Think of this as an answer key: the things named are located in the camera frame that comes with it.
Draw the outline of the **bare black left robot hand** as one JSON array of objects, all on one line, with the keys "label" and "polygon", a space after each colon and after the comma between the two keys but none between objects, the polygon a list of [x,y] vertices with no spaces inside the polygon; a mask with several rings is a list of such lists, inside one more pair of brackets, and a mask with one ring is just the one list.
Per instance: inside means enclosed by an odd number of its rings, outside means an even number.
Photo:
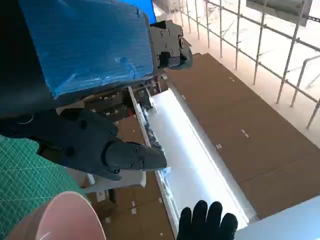
[{"label": "bare black left robot hand", "polygon": [[124,142],[109,119],[69,105],[192,64],[181,26],[150,23],[134,5],[3,0],[0,134],[35,141],[47,160],[113,181],[121,170],[162,170],[167,161],[161,148]]}]

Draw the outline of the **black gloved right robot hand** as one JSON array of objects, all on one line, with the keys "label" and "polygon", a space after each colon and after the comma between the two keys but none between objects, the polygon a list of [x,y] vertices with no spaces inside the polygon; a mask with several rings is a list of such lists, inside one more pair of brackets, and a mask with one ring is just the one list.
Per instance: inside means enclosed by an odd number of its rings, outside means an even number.
[{"label": "black gloved right robot hand", "polygon": [[180,214],[177,240],[234,240],[238,220],[232,213],[223,214],[219,201],[208,205],[200,200],[193,209],[185,207]]}]

